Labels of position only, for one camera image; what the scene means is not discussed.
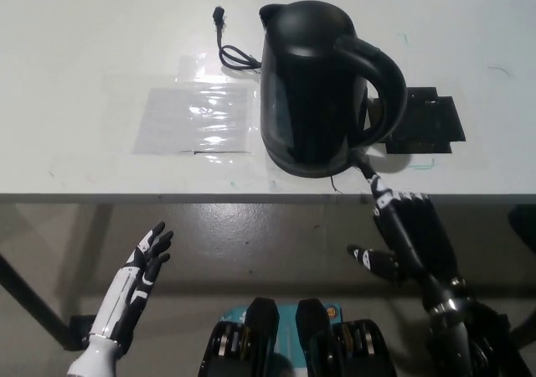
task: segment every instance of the transparent plastic sheet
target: transparent plastic sheet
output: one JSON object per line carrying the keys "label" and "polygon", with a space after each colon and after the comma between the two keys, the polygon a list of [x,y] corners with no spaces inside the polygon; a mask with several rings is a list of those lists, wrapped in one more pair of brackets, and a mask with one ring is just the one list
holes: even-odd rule
{"label": "transparent plastic sheet", "polygon": [[241,83],[153,87],[133,152],[248,152],[255,89]]}

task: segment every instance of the white table surface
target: white table surface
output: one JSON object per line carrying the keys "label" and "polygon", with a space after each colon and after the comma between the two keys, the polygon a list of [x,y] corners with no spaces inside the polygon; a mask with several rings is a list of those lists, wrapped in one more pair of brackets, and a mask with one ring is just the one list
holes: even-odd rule
{"label": "white table surface", "polygon": [[[140,154],[149,91],[236,83],[224,42],[261,58],[258,10],[298,0],[0,0],[0,200],[3,202],[310,202],[360,200],[356,170],[329,178],[283,173],[260,139],[251,102],[247,153]],[[370,153],[391,187],[454,201],[536,200],[536,0],[323,0],[360,38],[390,55],[408,86],[453,96],[466,142],[451,155]]]}

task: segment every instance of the gray floor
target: gray floor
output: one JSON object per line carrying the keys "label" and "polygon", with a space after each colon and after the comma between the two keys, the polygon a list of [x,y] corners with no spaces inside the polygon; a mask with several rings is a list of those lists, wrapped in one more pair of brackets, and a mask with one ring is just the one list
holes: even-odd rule
{"label": "gray floor", "polygon": [[[439,212],[463,275],[516,324],[535,304],[536,256],[509,229],[508,209]],[[411,287],[388,286],[345,252],[351,242],[383,246],[367,205],[2,205],[0,219],[0,251],[65,319],[97,310],[148,228],[163,219],[175,230],[172,259],[119,363],[120,376],[196,375],[219,316],[256,295],[340,302],[346,319],[372,318],[382,328],[399,375],[433,375],[425,314]],[[0,375],[64,374],[75,355],[1,290],[0,308]],[[523,354],[536,367],[536,345]]]}

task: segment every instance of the robotic hand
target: robotic hand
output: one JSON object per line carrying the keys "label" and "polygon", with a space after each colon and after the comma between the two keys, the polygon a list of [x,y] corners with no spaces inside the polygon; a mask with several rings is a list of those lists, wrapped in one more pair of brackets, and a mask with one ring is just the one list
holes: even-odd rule
{"label": "robotic hand", "polygon": [[531,376],[506,316],[478,302],[461,277],[430,198],[387,188],[366,157],[356,157],[355,163],[370,184],[374,222],[391,252],[350,245],[348,253],[377,276],[395,283],[410,278],[420,286],[430,318],[428,349],[438,375]]}
{"label": "robotic hand", "polygon": [[87,350],[70,366],[67,377],[115,377],[116,361],[131,346],[134,328],[147,304],[160,267],[169,260],[170,230],[160,222],[137,244],[116,273],[90,331]]}

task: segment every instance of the black cable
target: black cable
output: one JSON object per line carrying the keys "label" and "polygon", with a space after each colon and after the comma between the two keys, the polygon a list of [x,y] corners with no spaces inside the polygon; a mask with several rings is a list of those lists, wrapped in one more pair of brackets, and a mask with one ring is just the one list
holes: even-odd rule
{"label": "black cable", "polygon": [[[216,41],[218,43],[218,49],[219,49],[219,61],[221,61],[222,65],[232,70],[245,71],[245,70],[259,69],[260,61],[255,59],[253,56],[244,53],[242,50],[230,44],[226,44],[225,46],[221,45],[221,39],[222,39],[222,35],[224,32],[224,25],[225,25],[224,13],[225,13],[225,10],[222,7],[218,6],[214,10],[214,13],[212,14],[212,18],[214,19],[214,23],[216,24]],[[235,55],[232,55],[231,53],[228,53],[225,50],[234,51],[242,59],[240,57],[236,57]]]}

